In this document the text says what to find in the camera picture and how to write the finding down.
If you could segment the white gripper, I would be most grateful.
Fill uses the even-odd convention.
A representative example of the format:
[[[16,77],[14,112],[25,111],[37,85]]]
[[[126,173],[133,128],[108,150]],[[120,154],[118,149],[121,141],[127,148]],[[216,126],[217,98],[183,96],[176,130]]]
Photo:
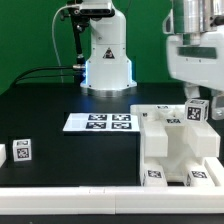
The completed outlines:
[[[199,98],[199,86],[219,90],[212,92],[211,115],[224,120],[224,28],[203,33],[199,46],[184,46],[180,35],[169,36],[166,47],[169,74],[185,82],[186,98]]]

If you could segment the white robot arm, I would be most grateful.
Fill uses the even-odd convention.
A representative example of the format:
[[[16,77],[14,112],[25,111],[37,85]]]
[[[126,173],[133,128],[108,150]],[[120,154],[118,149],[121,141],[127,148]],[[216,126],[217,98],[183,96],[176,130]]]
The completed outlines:
[[[91,56],[82,87],[101,96],[134,87],[126,55],[126,19],[112,0],[83,0],[90,19]],[[224,119],[224,0],[171,0],[163,21],[169,74],[185,83],[188,98],[212,90],[212,118]]]

